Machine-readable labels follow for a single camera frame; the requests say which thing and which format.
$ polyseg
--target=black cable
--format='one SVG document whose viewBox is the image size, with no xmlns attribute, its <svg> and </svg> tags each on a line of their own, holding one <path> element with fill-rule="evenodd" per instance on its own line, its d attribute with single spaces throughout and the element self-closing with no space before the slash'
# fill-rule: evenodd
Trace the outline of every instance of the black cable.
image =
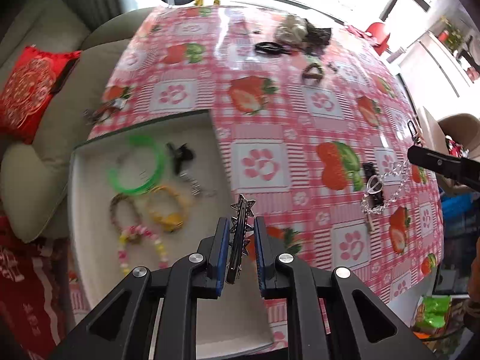
<svg viewBox="0 0 480 360">
<path fill-rule="evenodd" d="M 462 330 L 465 327 L 465 325 L 460 326 L 458 329 L 453 330 L 453 332 L 450 332 L 448 334 L 444 335 L 439 335 L 438 337 L 428 337 L 428 338 L 421 338 L 420 341 L 423 342 L 430 342 L 430 341 L 437 341 L 437 340 L 443 340 L 444 338 L 451 337 L 452 335 L 457 334 L 460 330 Z"/>
</svg>

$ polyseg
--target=tablecloth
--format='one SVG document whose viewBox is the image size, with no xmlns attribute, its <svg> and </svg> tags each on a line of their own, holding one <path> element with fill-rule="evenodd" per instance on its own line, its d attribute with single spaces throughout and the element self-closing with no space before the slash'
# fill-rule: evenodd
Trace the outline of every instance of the tablecloth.
<svg viewBox="0 0 480 360">
<path fill-rule="evenodd" d="M 104 94 L 126 97 L 127 105 L 90 138 L 209 109 L 234 199 L 256 199 L 255 214 L 265 217 L 269 233 L 288 237 L 312 266 L 347 266 L 389 302 L 422 280 L 443 252 L 434 173 L 409 171 L 398 201 L 373 216 L 371 234 L 360 210 L 362 163 L 383 173 L 403 161 L 414 112 L 373 49 L 342 29 L 333 30 L 321 56 L 318 86 L 301 80 L 316 57 L 255 54 L 253 45 L 272 40 L 283 17 L 242 7 L 154 9 Z M 386 199 L 399 183 L 387 179 Z M 272 349 L 286 346 L 285 302 L 265 304 Z"/>
</svg>

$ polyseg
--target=yellow hair tie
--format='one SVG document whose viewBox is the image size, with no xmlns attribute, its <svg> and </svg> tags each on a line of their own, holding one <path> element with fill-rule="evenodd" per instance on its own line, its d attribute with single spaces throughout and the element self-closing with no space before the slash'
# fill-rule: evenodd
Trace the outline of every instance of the yellow hair tie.
<svg viewBox="0 0 480 360">
<path fill-rule="evenodd" d="M 163 216 L 159 212 L 152 209 L 152 205 L 153 205 L 152 196 L 153 194 L 161 191 L 166 192 L 169 196 L 174 198 L 174 200 L 177 202 L 178 206 L 180 207 L 179 212 L 173 212 L 172 214 Z M 184 202 L 184 200 L 181 198 L 178 192 L 176 192 L 172 187 L 169 187 L 167 185 L 160 185 L 155 188 L 152 188 L 148 192 L 148 194 L 149 194 L 149 199 L 147 202 L 147 209 L 151 218 L 155 222 L 160 223 L 160 225 L 164 227 L 165 231 L 178 230 L 183 226 L 184 219 L 186 218 L 187 204 Z"/>
</svg>

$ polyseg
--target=open box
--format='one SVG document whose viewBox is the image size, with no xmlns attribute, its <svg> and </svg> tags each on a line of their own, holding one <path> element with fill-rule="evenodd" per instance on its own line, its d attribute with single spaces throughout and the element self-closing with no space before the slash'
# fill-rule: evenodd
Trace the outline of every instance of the open box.
<svg viewBox="0 0 480 360">
<path fill-rule="evenodd" d="M 110 222 L 109 211 L 110 200 L 117 192 L 109 184 L 107 171 L 117 166 L 117 159 L 131 150 L 130 135 L 147 135 L 155 140 L 165 154 L 160 183 L 172 186 L 189 200 L 189 214 L 183 227 L 167 233 L 150 219 L 145 195 L 134 197 L 143 224 L 162 238 L 170 266 L 196 252 L 200 240 L 215 233 L 220 217 L 234 213 L 230 208 L 233 203 L 230 185 L 207 110 L 160 117 L 92 139 L 76 148 L 70 165 L 70 236 L 80 280 L 92 308 L 123 279 L 118 261 L 119 234 Z M 173 174 L 166 149 L 168 142 L 176 147 L 187 143 L 195 152 L 188 172 L 204 189 L 202 196 L 193 197 L 189 183 Z M 137 149 L 129 157 L 131 161 L 122 164 L 119 179 L 142 184 L 138 182 L 141 174 L 150 175 L 155 168 L 152 150 Z M 135 224 L 127 205 L 119 205 L 117 209 L 120 223 Z M 135 266 L 158 268 L 159 258 L 148 240 L 129 244 L 127 251 L 130 269 Z M 198 359 L 238 356 L 272 344 L 266 309 L 251 263 L 242 265 L 240 279 L 234 285 L 225 284 L 219 299 L 198 300 L 196 331 Z"/>
</svg>

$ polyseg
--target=green bracelet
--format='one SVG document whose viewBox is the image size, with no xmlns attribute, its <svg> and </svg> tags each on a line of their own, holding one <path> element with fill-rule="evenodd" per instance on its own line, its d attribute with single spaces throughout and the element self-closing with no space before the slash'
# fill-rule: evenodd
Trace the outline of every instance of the green bracelet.
<svg viewBox="0 0 480 360">
<path fill-rule="evenodd" d="M 109 183 L 117 192 L 124 193 L 125 195 L 138 195 L 147 192 L 150 188 L 153 188 L 155 185 L 157 185 L 158 181 L 162 177 L 165 159 L 162 150 L 157 147 L 155 141 L 151 137 L 146 135 L 132 135 L 129 137 L 129 143 L 134 147 L 149 147 L 154 151 L 157 157 L 157 167 L 155 168 L 154 173 L 145 184 L 131 189 L 126 189 L 120 185 L 117 168 L 109 169 L 108 178 Z"/>
</svg>

